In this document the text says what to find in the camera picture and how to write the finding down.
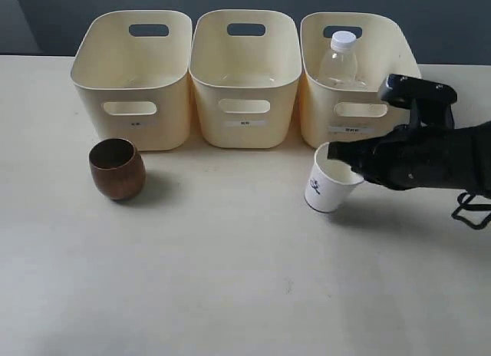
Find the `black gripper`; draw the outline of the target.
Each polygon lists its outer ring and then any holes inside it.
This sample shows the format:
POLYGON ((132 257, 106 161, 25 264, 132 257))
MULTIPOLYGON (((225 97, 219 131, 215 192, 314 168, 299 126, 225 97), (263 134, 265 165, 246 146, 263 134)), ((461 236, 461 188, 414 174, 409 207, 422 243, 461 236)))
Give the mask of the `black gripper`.
POLYGON ((328 160, 360 168, 393 190, 462 190, 472 184, 472 137, 458 130, 395 130, 384 137, 330 142, 328 160))

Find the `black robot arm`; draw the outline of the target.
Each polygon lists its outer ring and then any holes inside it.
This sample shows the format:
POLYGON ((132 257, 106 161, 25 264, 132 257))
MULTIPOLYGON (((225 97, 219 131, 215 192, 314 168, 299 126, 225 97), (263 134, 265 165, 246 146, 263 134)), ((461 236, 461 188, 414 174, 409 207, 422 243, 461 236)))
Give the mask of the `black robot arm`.
POLYGON ((490 196, 490 123, 475 127, 395 127, 382 137, 332 142, 329 160, 390 190, 432 188, 490 196))

